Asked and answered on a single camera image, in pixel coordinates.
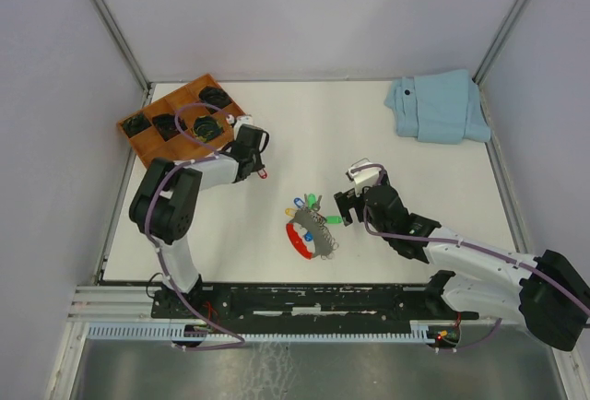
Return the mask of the key with green tag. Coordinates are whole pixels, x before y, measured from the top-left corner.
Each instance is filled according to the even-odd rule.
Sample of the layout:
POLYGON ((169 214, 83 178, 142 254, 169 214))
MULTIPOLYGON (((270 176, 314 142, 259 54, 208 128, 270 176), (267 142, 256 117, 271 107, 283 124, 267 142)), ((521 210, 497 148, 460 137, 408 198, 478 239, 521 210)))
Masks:
POLYGON ((337 225, 342 222, 341 216, 325 216, 321 210, 318 211, 318 216, 324 222, 324 224, 337 225))

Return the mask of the metal key holder red handle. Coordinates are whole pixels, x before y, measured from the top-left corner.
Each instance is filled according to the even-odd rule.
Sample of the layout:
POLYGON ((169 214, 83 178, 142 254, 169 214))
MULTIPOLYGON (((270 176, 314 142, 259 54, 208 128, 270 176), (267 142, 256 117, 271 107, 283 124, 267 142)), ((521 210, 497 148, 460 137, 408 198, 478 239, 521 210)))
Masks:
POLYGON ((310 208, 299 208, 285 225, 288 240, 296 252, 306 260, 331 259, 339 243, 328 225, 310 208))

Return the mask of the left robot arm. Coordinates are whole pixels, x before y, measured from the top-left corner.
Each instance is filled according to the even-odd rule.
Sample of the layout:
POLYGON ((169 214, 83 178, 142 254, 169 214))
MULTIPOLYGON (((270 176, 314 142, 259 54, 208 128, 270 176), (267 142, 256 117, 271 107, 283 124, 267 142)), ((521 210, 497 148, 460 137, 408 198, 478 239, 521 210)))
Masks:
POLYGON ((204 306, 201 282, 187 233, 198 194, 220 185, 241 182, 251 174, 265 174, 262 153, 268 132, 241 124, 234 140, 207 158, 171 161, 155 158, 147 168, 129 208, 129 218, 155 248, 166 287, 176 291, 171 304, 182 316, 193 317, 204 306))

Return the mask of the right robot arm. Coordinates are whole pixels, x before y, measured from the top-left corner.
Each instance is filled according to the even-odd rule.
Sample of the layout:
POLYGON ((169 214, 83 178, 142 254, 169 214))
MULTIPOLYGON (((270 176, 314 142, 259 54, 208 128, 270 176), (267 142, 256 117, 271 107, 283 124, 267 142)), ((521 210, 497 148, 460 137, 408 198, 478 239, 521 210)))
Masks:
POLYGON ((589 287, 561 253, 495 249, 461 237, 440 222, 409 212, 389 185, 334 196, 345 224, 357 220, 399 255, 437 268, 423 295, 424 310, 518 323, 542 343, 571 351, 589 321, 589 287))

